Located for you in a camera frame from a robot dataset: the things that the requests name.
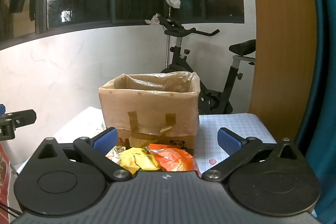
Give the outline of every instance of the marble wall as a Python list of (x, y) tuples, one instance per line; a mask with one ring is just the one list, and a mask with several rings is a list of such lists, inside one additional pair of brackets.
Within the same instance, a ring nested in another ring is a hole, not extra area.
[[(245, 24), (188, 24), (214, 37), (190, 35), (189, 64), (210, 89), (222, 90), (232, 63), (231, 44), (256, 36), (255, 0), (244, 0)], [(35, 124), (18, 128), (2, 142), (13, 164), (26, 160), (47, 136), (88, 106), (100, 107), (98, 88), (122, 73), (156, 73), (165, 66), (166, 36), (161, 26), (83, 30), (37, 39), (0, 51), (0, 103), (8, 112), (34, 109)], [(230, 102), (247, 112), (253, 66), (241, 64)]]

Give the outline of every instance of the blue plaid tablecloth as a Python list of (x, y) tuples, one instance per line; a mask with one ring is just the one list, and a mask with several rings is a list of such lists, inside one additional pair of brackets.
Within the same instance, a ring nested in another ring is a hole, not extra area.
[(217, 143), (217, 132), (221, 127), (226, 127), (243, 138), (253, 136), (264, 143), (276, 143), (256, 115), (248, 113), (200, 115), (194, 157), (201, 173), (229, 157)]

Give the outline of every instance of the red bag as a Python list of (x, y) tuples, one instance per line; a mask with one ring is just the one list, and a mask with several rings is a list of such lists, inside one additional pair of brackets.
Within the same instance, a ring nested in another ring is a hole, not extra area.
[[(8, 206), (9, 182), (11, 180), (11, 167), (2, 145), (0, 144), (0, 201)], [(9, 224), (9, 215), (0, 209), (0, 224)]]
[(188, 152), (175, 145), (149, 144), (149, 151), (166, 171), (196, 171), (200, 176), (196, 160)]

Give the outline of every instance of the bike handlebar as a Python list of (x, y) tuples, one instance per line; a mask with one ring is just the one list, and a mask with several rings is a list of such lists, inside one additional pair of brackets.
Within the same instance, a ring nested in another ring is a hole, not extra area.
[(216, 35), (216, 34), (218, 34), (220, 32), (220, 30), (219, 29), (217, 29), (217, 30), (215, 30), (215, 31), (213, 31), (213, 32), (211, 32), (211, 33), (209, 33), (209, 32), (201, 32), (201, 31), (194, 31), (193, 33), (197, 33), (197, 34), (201, 34), (201, 35), (205, 35), (205, 36), (207, 36), (207, 37), (213, 37), (214, 35)]
[(157, 18), (160, 21), (160, 25), (163, 25), (166, 27), (167, 30), (165, 30), (165, 34), (170, 35), (172, 37), (186, 37), (187, 35), (190, 35), (191, 33), (205, 35), (207, 37), (213, 37), (214, 35), (220, 32), (219, 29), (213, 31), (212, 33), (198, 31), (196, 30), (196, 28), (191, 28), (189, 30), (186, 30), (180, 23), (176, 22), (174, 19), (169, 19), (170, 21), (168, 21), (166, 18), (162, 16), (158, 16)]

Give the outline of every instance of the cardboard box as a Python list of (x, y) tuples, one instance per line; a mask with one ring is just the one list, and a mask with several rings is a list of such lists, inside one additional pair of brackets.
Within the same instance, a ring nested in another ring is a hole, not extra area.
[(192, 154), (199, 92), (195, 72), (123, 74), (99, 88), (99, 98), (106, 126), (118, 130), (118, 145), (176, 144)]

